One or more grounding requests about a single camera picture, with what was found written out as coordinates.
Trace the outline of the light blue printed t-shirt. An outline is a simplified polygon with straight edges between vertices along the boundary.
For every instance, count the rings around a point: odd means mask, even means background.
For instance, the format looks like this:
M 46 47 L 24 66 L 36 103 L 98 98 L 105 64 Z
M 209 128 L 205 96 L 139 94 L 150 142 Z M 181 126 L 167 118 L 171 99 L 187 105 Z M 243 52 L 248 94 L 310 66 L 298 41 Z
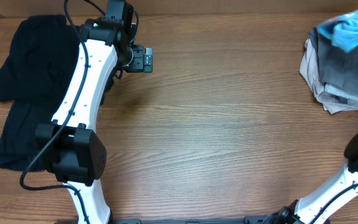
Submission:
M 358 47 L 358 10 L 328 19 L 316 29 L 332 46 L 348 53 Z

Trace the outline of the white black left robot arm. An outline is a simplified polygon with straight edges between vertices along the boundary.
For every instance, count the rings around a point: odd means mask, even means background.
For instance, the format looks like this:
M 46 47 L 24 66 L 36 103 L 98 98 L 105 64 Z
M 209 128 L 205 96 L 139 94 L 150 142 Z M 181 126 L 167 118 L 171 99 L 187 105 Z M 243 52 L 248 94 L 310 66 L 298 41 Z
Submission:
M 153 51 L 134 43 L 138 22 L 129 33 L 122 25 L 88 19 L 81 28 L 76 67 L 61 105 L 35 131 L 45 169 L 66 188 L 77 223 L 112 223 L 101 186 L 107 150 L 96 135 L 96 120 L 108 85 L 123 72 L 150 73 Z

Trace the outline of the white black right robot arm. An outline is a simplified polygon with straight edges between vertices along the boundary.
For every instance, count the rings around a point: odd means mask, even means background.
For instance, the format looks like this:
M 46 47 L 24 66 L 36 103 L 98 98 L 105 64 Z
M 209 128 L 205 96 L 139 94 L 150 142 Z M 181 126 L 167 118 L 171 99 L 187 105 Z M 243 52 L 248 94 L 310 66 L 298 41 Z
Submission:
M 269 215 L 264 223 L 326 223 L 329 217 L 358 196 L 358 134 L 344 151 L 338 171 L 311 194 Z

